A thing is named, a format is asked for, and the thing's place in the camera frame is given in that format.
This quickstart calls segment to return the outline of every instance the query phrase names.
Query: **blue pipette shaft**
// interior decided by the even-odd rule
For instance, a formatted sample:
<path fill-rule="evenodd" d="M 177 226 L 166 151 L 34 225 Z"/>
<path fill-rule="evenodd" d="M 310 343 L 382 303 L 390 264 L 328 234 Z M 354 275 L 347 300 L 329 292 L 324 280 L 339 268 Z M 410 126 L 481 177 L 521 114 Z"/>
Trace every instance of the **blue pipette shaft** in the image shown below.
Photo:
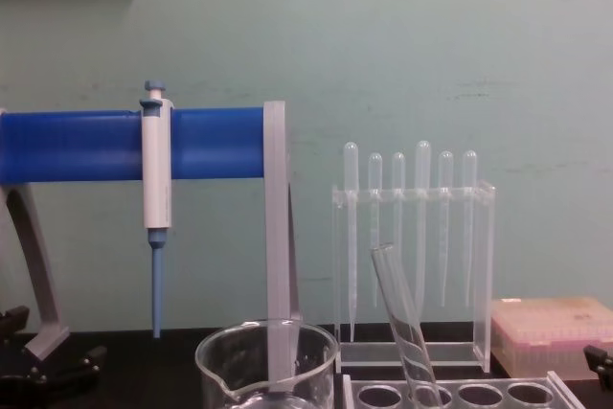
<path fill-rule="evenodd" d="M 153 256 L 152 268 L 152 319 L 153 319 L 153 337 L 160 338 L 160 330 L 162 328 L 162 248 L 153 248 L 151 250 Z"/>

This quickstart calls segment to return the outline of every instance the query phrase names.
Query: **black clamp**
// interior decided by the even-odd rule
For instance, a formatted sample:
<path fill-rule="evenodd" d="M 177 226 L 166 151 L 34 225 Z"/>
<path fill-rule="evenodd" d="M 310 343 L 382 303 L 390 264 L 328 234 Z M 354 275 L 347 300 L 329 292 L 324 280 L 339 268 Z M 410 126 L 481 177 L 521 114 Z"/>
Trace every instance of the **black clamp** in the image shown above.
<path fill-rule="evenodd" d="M 85 394 L 99 381 L 106 348 L 89 351 L 75 366 L 53 375 L 36 366 L 25 375 L 0 375 L 0 407 L 46 408 L 54 402 Z"/>
<path fill-rule="evenodd" d="M 51 372 L 26 348 L 13 344 L 28 322 L 27 307 L 0 313 L 0 408 L 44 409 L 91 391 L 100 379 L 106 348 L 90 350 L 74 366 Z"/>
<path fill-rule="evenodd" d="M 602 390 L 613 390 L 611 379 L 613 377 L 613 358 L 605 350 L 593 345 L 585 347 L 583 353 L 587 360 L 587 367 L 598 375 Z"/>
<path fill-rule="evenodd" d="M 24 306 L 7 310 L 4 315 L 0 313 L 0 339 L 8 339 L 24 329 L 28 324 L 28 316 L 30 309 Z"/>

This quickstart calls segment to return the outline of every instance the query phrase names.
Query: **beaker rim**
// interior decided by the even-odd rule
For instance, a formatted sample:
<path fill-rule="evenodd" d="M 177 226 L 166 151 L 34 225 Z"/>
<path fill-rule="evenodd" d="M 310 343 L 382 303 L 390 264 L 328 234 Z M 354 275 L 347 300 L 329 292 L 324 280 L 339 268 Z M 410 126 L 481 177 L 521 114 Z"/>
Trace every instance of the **beaker rim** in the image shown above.
<path fill-rule="evenodd" d="M 283 379 L 275 380 L 275 381 L 265 380 L 265 381 L 255 382 L 255 383 L 246 385 L 246 386 L 244 386 L 242 388 L 239 388 L 239 389 L 236 389 L 236 390 L 230 390 L 228 388 L 228 386 L 226 385 L 226 382 L 225 382 L 225 380 L 223 378 L 221 378 L 219 375 L 217 375 L 216 373 L 211 371 L 209 368 L 204 366 L 202 363 L 200 363 L 200 361 L 198 359 L 198 356 L 201 354 L 202 350 L 205 349 L 206 347 L 208 347 L 211 343 L 213 343 L 214 341 L 216 341 L 220 337 L 232 334 L 232 333 L 237 332 L 239 330 L 254 329 L 254 328 L 266 328 L 268 326 L 273 326 L 273 325 L 291 326 L 291 327 L 297 328 L 297 329 L 308 329 L 308 330 L 312 330 L 314 332 L 317 332 L 318 334 L 323 336 L 327 340 L 327 342 L 329 344 L 330 351 L 331 351 L 331 353 L 329 354 L 329 357 L 322 364 L 320 364 L 319 366 L 317 366 L 314 369 L 311 369 L 310 371 L 308 371 L 306 373 L 298 374 L 298 375 L 295 375 L 295 376 L 292 376 L 292 377 L 283 378 Z M 328 366 L 330 366 L 332 364 L 332 362 L 334 361 L 334 359 L 336 359 L 336 356 L 338 355 L 338 351 L 339 351 L 338 342 L 336 341 L 334 336 L 331 333 L 329 333 L 327 330 L 325 330 L 323 328 L 320 328 L 319 326 L 309 325 L 307 323 L 304 323 L 301 320 L 292 320 L 292 319 L 284 319 L 284 318 L 272 318 L 272 319 L 267 319 L 267 320 L 245 321 L 243 323 L 235 324 L 235 325 L 230 326 L 228 328 L 223 328 L 223 329 L 220 329 L 220 330 L 214 332 L 213 334 L 209 335 L 208 337 L 205 337 L 198 344 L 198 346 L 195 349 L 195 353 L 194 353 L 194 361 L 195 361 L 195 365 L 197 366 L 197 368 L 200 370 L 200 372 L 202 374 L 209 376 L 215 382 L 217 382 L 217 384 L 219 385 L 221 390 L 225 394 L 227 394 L 230 398 L 237 399 L 238 397 L 240 397 L 241 395 L 243 395 L 245 393 L 252 392 L 252 391 L 257 390 L 259 388 L 270 386 L 272 383 L 274 383 L 274 384 L 283 384 L 283 383 L 292 382 L 292 384 L 295 385 L 296 383 L 299 383 L 299 382 L 302 382 L 303 380 L 311 378 L 312 376 L 321 373 Z"/>

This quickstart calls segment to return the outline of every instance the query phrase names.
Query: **micropipette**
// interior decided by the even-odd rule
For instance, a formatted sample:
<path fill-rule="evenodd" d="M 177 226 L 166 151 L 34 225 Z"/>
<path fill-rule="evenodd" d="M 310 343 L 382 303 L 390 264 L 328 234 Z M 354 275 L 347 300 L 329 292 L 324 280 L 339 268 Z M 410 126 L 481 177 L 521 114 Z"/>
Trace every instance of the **micropipette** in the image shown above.
<path fill-rule="evenodd" d="M 347 235 L 349 245 L 349 322 L 350 340 L 353 342 L 355 315 L 357 312 L 357 195 L 360 190 L 357 144 L 346 143 L 343 156 L 345 161 L 345 194 L 347 195 Z"/>
<path fill-rule="evenodd" d="M 392 159 L 392 189 L 394 189 L 394 245 L 398 257 L 402 257 L 402 206 L 406 187 L 404 154 L 396 152 Z"/>
<path fill-rule="evenodd" d="M 472 234 L 474 218 L 474 188 L 477 187 L 477 154 L 465 152 L 462 158 L 462 186 L 465 188 L 464 204 L 464 280 L 465 303 L 470 305 L 470 271 L 472 270 Z"/>
<path fill-rule="evenodd" d="M 444 307 L 444 294 L 447 285 L 447 262 L 449 260 L 449 189 L 453 187 L 453 154 L 449 151 L 439 155 L 439 270 L 441 271 L 441 307 Z"/>
<path fill-rule="evenodd" d="M 430 143 L 420 141 L 415 152 L 415 188 L 418 193 L 418 228 L 417 228 L 417 282 L 415 285 L 415 304 L 418 316 L 423 310 L 425 294 L 425 202 L 430 188 Z"/>
<path fill-rule="evenodd" d="M 383 189 L 383 159 L 379 153 L 372 153 L 368 160 L 368 188 L 371 192 L 371 249 L 378 248 L 379 242 L 379 200 Z M 375 269 L 372 273 L 373 305 L 376 307 L 376 293 L 378 282 Z"/>
<path fill-rule="evenodd" d="M 172 102 L 162 97 L 164 83 L 147 81 L 149 98 L 143 107 L 143 206 L 145 227 L 152 255 L 153 337 L 160 337 L 162 325 L 162 249 L 171 226 L 170 112 Z"/>

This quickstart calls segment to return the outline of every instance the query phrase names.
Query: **pipette tip box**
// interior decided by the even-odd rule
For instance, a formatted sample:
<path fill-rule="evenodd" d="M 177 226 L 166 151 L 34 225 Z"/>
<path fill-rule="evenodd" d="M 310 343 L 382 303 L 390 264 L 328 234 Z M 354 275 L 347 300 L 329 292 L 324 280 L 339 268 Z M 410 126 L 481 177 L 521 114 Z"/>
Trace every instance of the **pipette tip box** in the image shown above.
<path fill-rule="evenodd" d="M 613 311 L 593 298 L 501 299 L 491 319 L 491 351 L 511 377 L 597 378 L 583 347 L 613 352 Z"/>

